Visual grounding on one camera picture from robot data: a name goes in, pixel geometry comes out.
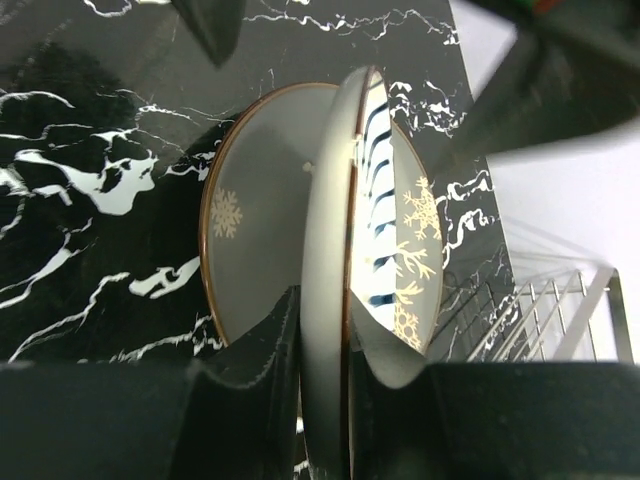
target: black marble countertop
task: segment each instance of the black marble countertop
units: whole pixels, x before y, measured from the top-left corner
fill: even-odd
[[[366,64],[428,172],[471,103],[444,0],[250,0],[219,70],[170,5],[1,2],[0,358],[213,355],[197,228],[217,145],[261,95]],[[464,359],[513,292],[487,165],[458,175],[434,185],[433,360]]]

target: metal rack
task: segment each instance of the metal rack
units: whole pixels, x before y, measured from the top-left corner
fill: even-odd
[[[593,343],[591,320],[603,295],[609,304],[613,334],[618,360],[633,363],[631,341],[626,321],[620,279],[616,269],[600,267],[587,285],[583,272],[576,270],[560,285],[556,279],[544,282],[537,290],[533,281],[516,289],[509,305],[503,309],[497,320],[486,331],[471,350],[467,361],[480,360],[480,354],[488,350],[493,339],[505,330],[505,322],[514,309],[522,312],[510,325],[505,340],[492,349],[484,361],[571,361],[582,342],[587,342],[592,359],[597,361]],[[576,299],[577,304],[569,305],[567,300]],[[552,345],[551,332],[556,329],[557,344]]]

